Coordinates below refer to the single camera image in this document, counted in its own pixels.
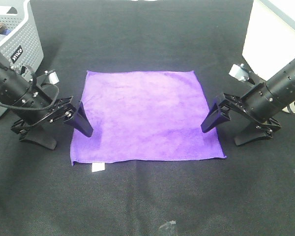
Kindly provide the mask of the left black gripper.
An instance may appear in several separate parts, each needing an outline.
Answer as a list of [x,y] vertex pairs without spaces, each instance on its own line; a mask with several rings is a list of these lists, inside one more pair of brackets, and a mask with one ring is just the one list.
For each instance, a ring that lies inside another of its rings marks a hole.
[[20,134],[19,141],[54,150],[57,141],[43,128],[46,122],[64,118],[69,125],[86,137],[91,137],[93,128],[87,118],[82,101],[73,107],[73,96],[60,98],[59,88],[49,83],[30,84],[25,94],[16,100],[11,110],[19,117],[11,130]]

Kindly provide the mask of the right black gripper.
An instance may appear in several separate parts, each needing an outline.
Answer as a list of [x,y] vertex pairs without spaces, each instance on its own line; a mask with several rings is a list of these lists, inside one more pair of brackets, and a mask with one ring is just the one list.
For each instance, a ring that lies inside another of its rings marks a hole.
[[268,140],[272,133],[281,128],[280,123],[273,118],[279,112],[278,100],[271,94],[265,83],[253,86],[243,96],[222,93],[217,96],[217,104],[210,108],[207,117],[201,124],[203,133],[207,133],[216,126],[229,122],[229,111],[233,110],[251,123],[234,138],[237,146]]

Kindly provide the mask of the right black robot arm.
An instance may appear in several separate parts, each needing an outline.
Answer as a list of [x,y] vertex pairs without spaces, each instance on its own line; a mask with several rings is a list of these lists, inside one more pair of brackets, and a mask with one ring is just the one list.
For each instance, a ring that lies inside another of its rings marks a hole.
[[201,124],[202,131],[207,133],[230,121],[230,110],[241,114],[250,123],[235,136],[237,146],[271,139],[273,133],[281,128],[274,115],[295,103],[295,58],[267,81],[243,65],[239,68],[247,74],[244,81],[251,83],[251,89],[241,97],[226,93],[216,96]]

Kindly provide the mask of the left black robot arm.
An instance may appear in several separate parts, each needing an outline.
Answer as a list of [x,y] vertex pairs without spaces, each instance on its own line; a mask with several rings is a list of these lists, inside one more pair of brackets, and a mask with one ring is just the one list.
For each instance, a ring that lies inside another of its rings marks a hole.
[[43,128],[44,123],[62,119],[86,137],[91,137],[93,128],[86,116],[83,103],[75,107],[73,97],[59,98],[59,88],[49,78],[51,70],[37,76],[33,69],[22,66],[14,69],[0,52],[0,107],[13,111],[19,120],[11,130],[21,142],[27,142],[54,150],[56,140]]

